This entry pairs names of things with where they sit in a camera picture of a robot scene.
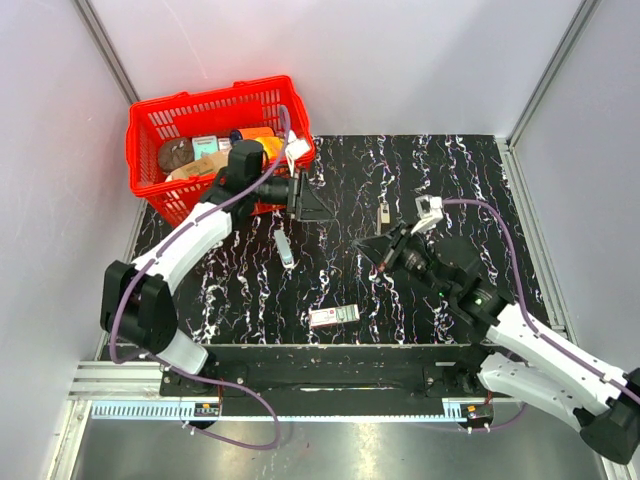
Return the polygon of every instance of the basket handle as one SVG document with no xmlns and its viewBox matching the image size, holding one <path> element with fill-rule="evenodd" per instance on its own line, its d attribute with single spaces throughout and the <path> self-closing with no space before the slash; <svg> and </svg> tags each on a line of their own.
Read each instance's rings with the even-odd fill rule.
<svg viewBox="0 0 640 480">
<path fill-rule="evenodd" d="M 189 92 L 180 92 L 180 93 L 176 93 L 175 95 L 169 97 L 171 99 L 178 99 L 178 98 L 183 98 L 183 97 L 188 97 L 189 95 L 191 95 Z"/>
</svg>

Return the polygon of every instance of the small white object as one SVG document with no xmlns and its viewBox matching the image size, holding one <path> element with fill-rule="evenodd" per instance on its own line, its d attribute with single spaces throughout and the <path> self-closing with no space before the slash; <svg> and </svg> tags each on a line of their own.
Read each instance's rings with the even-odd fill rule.
<svg viewBox="0 0 640 480">
<path fill-rule="evenodd" d="M 357 322 L 360 320 L 358 305 L 351 304 L 344 307 L 323 308 L 309 312 L 309 325 L 311 328 L 337 325 L 339 323 Z"/>
<path fill-rule="evenodd" d="M 276 241 L 276 248 L 278 249 L 284 268 L 292 269 L 295 267 L 293 253 L 291 253 L 291 247 L 289 246 L 289 239 L 284 232 L 282 230 L 276 230 L 273 232 L 273 238 Z"/>
<path fill-rule="evenodd" d="M 295 162 L 305 153 L 309 152 L 311 147 L 304 138 L 299 138 L 287 145 L 285 149 L 285 155 L 287 157 L 287 163 L 289 164 L 289 173 L 293 176 L 295 171 Z"/>
<path fill-rule="evenodd" d="M 429 210 L 425 210 L 423 202 L 429 203 Z M 416 198 L 416 208 L 418 209 L 418 217 L 420 220 L 414 225 L 411 230 L 411 235 L 415 235 L 418 232 L 427 232 L 431 230 L 436 224 L 444 218 L 444 212 L 442 210 L 442 197 L 433 197 L 431 195 L 422 195 Z"/>
<path fill-rule="evenodd" d="M 176 330 L 169 346 L 158 354 L 158 358 L 192 375 L 202 370 L 208 356 L 207 350 L 193 342 L 182 330 Z"/>
</svg>

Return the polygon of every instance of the white robotic arm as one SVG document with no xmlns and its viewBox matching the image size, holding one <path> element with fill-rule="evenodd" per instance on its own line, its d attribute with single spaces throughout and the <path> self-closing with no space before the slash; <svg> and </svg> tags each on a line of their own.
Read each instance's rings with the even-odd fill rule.
<svg viewBox="0 0 640 480">
<path fill-rule="evenodd" d="M 526 361 L 517 363 L 488 347 L 473 347 L 477 354 L 451 367 L 447 375 L 454 386 L 468 391 L 479 381 L 488 391 L 531 404 L 579 431 L 601 455 L 628 463 L 640 443 L 640 369 L 626 374 L 525 317 L 524 307 L 514 305 L 508 292 L 482 279 L 482 262 L 466 239 L 443 238 L 425 248 L 415 234 L 433 228 L 447 204 L 462 203 L 491 210 L 512 250 L 506 225 L 489 205 L 429 195 L 416 199 L 419 221 L 414 226 L 400 224 L 355 246 L 380 271 L 403 269 L 437 290 L 454 327 L 462 330 L 458 338 L 466 334 L 475 344 L 488 339 Z"/>
<path fill-rule="evenodd" d="M 620 391 L 568 359 L 540 334 L 552 337 L 582 360 L 597 365 L 609 379 L 627 383 L 624 371 L 589 355 L 541 322 L 536 321 L 540 334 L 534 334 L 523 322 L 516 305 L 507 305 L 498 321 L 498 325 L 489 327 L 487 339 L 526 359 L 527 364 L 513 362 L 500 353 L 490 354 L 478 373 L 487 390 L 531 404 L 578 431 L 582 427 L 574 414 L 576 409 L 584 408 L 594 416 L 609 410 L 608 402 L 617 399 Z"/>
</svg>

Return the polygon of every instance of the small box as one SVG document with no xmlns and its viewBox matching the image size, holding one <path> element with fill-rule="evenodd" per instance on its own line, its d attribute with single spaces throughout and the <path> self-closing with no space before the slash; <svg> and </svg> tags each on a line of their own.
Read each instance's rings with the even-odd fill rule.
<svg viewBox="0 0 640 480">
<path fill-rule="evenodd" d="M 309 312 L 309 326 L 311 328 L 337 325 L 339 323 L 357 322 L 360 320 L 358 305 L 346 305 L 344 307 L 323 308 Z"/>
<path fill-rule="evenodd" d="M 205 155 L 216 153 L 218 149 L 218 137 L 215 135 L 207 135 L 205 137 L 193 137 L 191 139 L 193 145 L 193 159 L 200 160 Z"/>
<path fill-rule="evenodd" d="M 215 152 L 205 155 L 200 160 L 196 160 L 184 167 L 180 167 L 171 172 L 173 180 L 181 180 L 192 176 L 203 177 L 218 173 L 222 167 L 226 167 L 229 163 L 229 150 L 224 152 Z"/>
</svg>

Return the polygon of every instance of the red plastic shopping basket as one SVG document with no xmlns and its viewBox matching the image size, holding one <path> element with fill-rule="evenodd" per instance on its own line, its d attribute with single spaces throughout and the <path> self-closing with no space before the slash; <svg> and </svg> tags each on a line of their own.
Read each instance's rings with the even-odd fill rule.
<svg viewBox="0 0 640 480">
<path fill-rule="evenodd" d="M 228 137 L 236 128 L 269 126 L 274 132 L 282 133 L 280 105 L 289 109 L 293 132 L 311 146 L 311 151 L 296 161 L 297 166 L 309 168 L 315 156 L 309 118 L 287 76 L 236 82 L 231 88 L 193 95 L 182 92 L 132 105 L 126 142 L 131 191 L 137 197 L 146 198 L 175 227 L 189 215 L 215 174 L 165 182 L 166 175 L 158 166 L 160 146 L 176 137 Z M 278 173 L 284 172 L 288 172 L 288 168 L 283 161 Z M 254 213 L 277 208 L 281 207 L 258 204 Z"/>
</svg>

